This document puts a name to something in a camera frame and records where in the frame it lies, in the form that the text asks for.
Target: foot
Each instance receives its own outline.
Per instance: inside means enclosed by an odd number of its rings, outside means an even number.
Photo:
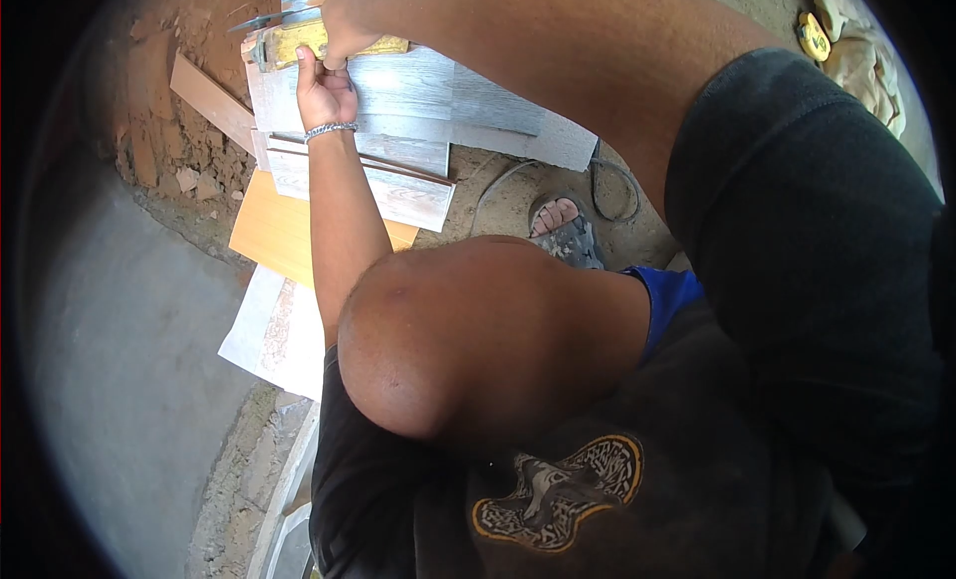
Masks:
[[[571,267],[604,270],[594,227],[573,197],[540,198],[532,204],[528,223],[530,241],[558,260]]]
[[[578,206],[567,198],[545,203],[538,210],[532,224],[532,238],[554,232],[573,221],[579,215]]]

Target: hand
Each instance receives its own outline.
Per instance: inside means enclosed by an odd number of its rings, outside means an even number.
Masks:
[[[299,64],[295,97],[305,130],[330,123],[355,122],[359,95],[349,71],[327,70],[308,46],[295,48],[295,55]]]
[[[325,50],[325,68],[337,71],[345,69],[345,59],[372,46],[385,36],[362,27],[349,14],[350,0],[326,0],[322,4],[322,22],[329,35]]]

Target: t-shirt sleeve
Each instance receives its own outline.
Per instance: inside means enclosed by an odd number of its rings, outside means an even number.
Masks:
[[[441,457],[365,418],[329,349],[309,521],[322,577],[415,576],[414,501]]]
[[[873,527],[937,415],[927,304],[940,204],[889,131],[805,58],[721,71],[682,126],[668,224],[766,410]]]

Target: toe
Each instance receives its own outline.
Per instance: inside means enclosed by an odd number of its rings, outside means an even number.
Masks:
[[[578,205],[567,198],[545,203],[532,225],[532,238],[547,235],[579,216]]]
[[[578,205],[567,198],[561,198],[557,201],[557,208],[561,211],[562,222],[567,224],[578,217]]]

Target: forearm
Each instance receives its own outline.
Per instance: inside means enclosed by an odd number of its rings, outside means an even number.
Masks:
[[[768,31],[715,0],[329,0],[432,47],[615,147],[663,214],[677,131],[711,77]]]
[[[352,131],[309,142],[312,268],[325,346],[339,335],[346,297],[372,263],[392,252]]]

